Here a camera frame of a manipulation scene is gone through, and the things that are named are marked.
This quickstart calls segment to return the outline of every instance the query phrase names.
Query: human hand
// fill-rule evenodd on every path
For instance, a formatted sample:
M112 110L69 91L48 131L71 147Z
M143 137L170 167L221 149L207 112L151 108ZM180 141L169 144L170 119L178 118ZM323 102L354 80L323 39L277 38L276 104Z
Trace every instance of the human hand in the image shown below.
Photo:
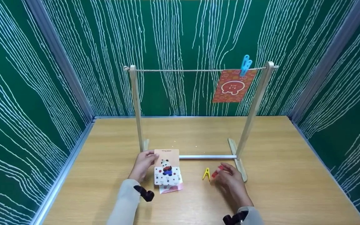
M147 174L148 168L153 165L158 158L159 155L154 154L154 150L144 151L138 154L128 179L133 179L141 183Z
M228 163L222 162L221 165L223 170L217 169L218 174L215 177L215 182L229 192L238 208L254 206L248 196L241 173Z

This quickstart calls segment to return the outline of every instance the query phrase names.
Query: wooden table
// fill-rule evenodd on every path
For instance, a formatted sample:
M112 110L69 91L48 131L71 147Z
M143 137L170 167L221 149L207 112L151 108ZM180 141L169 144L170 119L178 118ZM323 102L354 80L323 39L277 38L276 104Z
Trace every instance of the wooden table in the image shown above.
M245 117L143 118L149 149L178 148L181 155L229 154ZM138 154L135 119L98 119L44 224L105 224L121 182ZM287 117L257 117L242 155L246 187L265 224L355 225L360 215ZM233 215L207 180L219 161L180 161L184 190L143 199L135 224L223 224ZM153 189L152 171L143 185Z

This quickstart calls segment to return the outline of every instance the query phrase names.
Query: beige sleeve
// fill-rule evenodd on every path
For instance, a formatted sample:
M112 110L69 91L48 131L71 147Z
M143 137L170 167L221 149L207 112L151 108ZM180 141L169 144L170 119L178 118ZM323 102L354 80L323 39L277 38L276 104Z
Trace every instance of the beige sleeve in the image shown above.
M126 179L121 183L116 204L106 222L107 225L133 225L135 211L141 196L134 189L135 185L139 185L139 183L132 179Z
M247 211L248 215L241 225L263 225L263 219L259 214L259 211L253 206L244 206L238 209L237 212Z

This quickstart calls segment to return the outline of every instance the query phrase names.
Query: string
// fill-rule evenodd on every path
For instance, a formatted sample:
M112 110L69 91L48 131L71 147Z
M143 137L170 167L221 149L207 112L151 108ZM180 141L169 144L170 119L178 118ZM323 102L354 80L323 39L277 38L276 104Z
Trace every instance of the string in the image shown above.
M248 70L263 70L266 69L266 67L259 67L259 68L251 68ZM129 71L130 67L123 66L124 71ZM138 72L221 72L223 70L139 70L135 69L135 71Z

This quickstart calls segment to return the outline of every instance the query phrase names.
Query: black strap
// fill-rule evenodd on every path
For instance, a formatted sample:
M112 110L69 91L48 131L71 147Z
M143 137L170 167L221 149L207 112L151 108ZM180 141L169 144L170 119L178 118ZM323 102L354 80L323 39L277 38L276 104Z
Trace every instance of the black strap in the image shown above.
M244 221L247 215L248 211L241 211L235 214L233 217L231 217L230 215L226 215L225 217L223 217L223 222L225 225L235 225L241 221Z
M145 188L141 187L140 185L135 185L134 189L141 194L141 197L145 199L145 201L152 201L154 199L154 192L153 191L146 191Z

